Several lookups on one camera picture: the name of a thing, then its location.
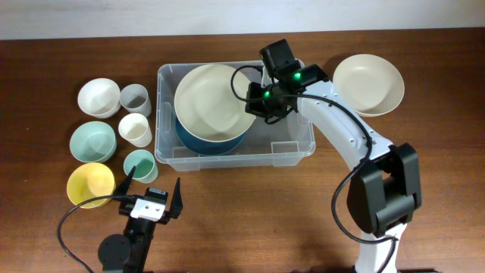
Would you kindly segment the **white small bowl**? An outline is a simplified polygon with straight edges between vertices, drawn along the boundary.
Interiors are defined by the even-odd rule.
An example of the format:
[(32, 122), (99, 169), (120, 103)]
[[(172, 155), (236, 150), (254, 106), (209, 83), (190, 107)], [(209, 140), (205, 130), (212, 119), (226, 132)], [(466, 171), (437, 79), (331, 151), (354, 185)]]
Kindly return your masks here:
[(108, 78), (90, 80), (80, 89), (77, 103), (94, 118), (109, 118), (120, 110), (120, 88)]

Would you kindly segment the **clear plastic storage bin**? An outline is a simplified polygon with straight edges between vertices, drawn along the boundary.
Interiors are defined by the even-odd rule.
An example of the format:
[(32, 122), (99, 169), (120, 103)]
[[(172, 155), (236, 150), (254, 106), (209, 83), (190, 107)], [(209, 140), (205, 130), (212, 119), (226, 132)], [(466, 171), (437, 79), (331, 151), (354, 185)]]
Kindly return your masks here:
[(164, 64), (158, 69), (155, 119), (155, 151), (158, 162), (176, 171), (206, 168), (240, 168), (297, 165), (316, 149), (312, 123), (295, 112), (282, 121), (267, 125), (256, 118), (242, 142), (224, 155), (204, 156), (180, 142), (176, 132), (174, 95), (178, 84), (200, 63)]

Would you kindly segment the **cream cup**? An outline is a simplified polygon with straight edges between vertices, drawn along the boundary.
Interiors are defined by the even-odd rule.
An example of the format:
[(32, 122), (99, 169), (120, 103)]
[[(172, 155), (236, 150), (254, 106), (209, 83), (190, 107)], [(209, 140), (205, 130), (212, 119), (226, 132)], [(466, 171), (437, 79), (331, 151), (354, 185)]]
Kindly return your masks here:
[(147, 117), (139, 113), (124, 116), (118, 124), (120, 136), (134, 145), (143, 148), (152, 142), (152, 132)]

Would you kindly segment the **blue plate bowl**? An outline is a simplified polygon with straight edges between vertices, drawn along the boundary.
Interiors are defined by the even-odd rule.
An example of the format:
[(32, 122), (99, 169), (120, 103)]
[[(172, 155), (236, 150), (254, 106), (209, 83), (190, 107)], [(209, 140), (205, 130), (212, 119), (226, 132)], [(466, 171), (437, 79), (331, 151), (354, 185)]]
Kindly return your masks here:
[(193, 136), (183, 127), (178, 118), (175, 119), (175, 127), (180, 142), (189, 150), (200, 155), (223, 155), (231, 152), (246, 136), (246, 133), (243, 133), (234, 140), (214, 143)]

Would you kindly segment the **grey cup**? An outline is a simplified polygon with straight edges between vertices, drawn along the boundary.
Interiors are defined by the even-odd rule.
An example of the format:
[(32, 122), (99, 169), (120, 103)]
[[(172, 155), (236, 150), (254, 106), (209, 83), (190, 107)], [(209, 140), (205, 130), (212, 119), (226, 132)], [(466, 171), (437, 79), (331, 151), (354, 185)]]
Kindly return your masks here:
[(129, 113), (138, 113), (146, 118), (152, 113), (148, 90), (137, 83), (130, 84), (120, 91), (120, 104)]

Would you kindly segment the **mint green cup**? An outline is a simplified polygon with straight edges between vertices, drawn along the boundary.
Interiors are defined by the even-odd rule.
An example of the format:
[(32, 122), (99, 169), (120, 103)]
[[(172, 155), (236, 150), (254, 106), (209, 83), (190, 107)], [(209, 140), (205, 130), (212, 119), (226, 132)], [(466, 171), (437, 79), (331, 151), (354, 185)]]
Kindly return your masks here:
[(158, 177), (158, 167), (153, 154), (145, 149), (137, 149), (131, 152), (124, 159), (124, 172), (129, 174), (132, 168), (135, 167), (133, 179), (143, 184), (150, 184)]

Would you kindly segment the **mint green small bowl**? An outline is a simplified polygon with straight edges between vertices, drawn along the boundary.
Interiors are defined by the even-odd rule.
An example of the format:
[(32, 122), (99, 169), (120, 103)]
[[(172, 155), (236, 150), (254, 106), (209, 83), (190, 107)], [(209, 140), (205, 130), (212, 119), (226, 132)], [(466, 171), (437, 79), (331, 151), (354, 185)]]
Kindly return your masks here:
[(69, 148), (72, 156), (80, 162), (106, 162), (117, 148), (115, 132), (105, 122), (87, 122), (74, 131)]

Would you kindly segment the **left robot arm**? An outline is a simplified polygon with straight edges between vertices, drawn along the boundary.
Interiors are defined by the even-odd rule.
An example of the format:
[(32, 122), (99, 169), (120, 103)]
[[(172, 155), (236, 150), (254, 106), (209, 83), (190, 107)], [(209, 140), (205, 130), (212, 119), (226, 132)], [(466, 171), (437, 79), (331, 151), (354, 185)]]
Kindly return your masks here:
[(129, 196), (127, 191), (135, 170), (132, 168), (114, 190), (115, 199), (120, 203), (118, 212), (127, 216), (127, 224), (123, 233), (112, 234), (100, 243), (98, 258), (103, 272), (144, 271), (156, 225), (177, 219), (183, 210), (180, 180), (175, 184), (170, 204), (167, 204), (168, 192), (152, 187), (142, 196)]

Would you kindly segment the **yellow small bowl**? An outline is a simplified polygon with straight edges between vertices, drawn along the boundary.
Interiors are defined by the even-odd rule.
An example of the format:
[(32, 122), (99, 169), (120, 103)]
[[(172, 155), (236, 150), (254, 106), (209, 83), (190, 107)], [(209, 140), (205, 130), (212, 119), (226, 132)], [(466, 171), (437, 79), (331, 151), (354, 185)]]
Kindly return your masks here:
[(67, 180), (67, 196), (78, 205), (88, 199), (109, 196), (116, 187), (114, 174), (102, 163), (86, 163), (78, 167)]

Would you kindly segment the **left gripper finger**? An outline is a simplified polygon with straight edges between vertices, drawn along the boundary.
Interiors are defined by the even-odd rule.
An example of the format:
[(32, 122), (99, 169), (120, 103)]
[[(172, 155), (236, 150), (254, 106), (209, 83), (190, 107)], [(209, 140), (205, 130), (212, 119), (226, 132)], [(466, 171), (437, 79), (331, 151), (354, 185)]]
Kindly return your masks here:
[(115, 188), (113, 195), (114, 196), (125, 196), (127, 194), (127, 191), (130, 188), (131, 181), (133, 179), (133, 175), (135, 173), (136, 167), (133, 166), (130, 169), (129, 174), (126, 176), (126, 178)]
[(171, 200), (171, 207), (169, 210), (170, 218), (177, 219), (183, 210), (183, 200), (180, 191), (180, 178), (177, 178), (177, 182), (174, 188), (174, 194)]

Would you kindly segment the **beige bowl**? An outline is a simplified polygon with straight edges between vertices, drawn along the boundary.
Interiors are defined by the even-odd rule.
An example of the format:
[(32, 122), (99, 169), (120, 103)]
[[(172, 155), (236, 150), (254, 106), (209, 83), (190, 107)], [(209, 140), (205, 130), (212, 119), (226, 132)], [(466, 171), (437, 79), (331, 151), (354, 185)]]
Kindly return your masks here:
[(174, 97), (178, 121), (195, 137), (221, 143), (244, 134), (255, 116), (238, 100), (246, 95), (250, 80), (225, 64), (204, 64), (179, 83)]
[(405, 95), (399, 70), (376, 55), (353, 55), (338, 64), (333, 84), (345, 103), (364, 117), (385, 115), (396, 109)]

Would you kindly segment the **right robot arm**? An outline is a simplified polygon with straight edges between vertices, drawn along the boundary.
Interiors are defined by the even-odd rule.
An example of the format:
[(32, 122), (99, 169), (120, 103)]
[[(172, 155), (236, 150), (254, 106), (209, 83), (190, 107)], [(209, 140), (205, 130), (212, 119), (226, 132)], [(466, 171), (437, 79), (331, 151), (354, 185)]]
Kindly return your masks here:
[(354, 272), (395, 272), (399, 243), (421, 207), (418, 154), (369, 127), (316, 64), (303, 66), (282, 39), (260, 50), (260, 83), (250, 83), (246, 112), (274, 124), (290, 112), (313, 123), (341, 155), (349, 174), (337, 186), (331, 213), (337, 227), (360, 244)]

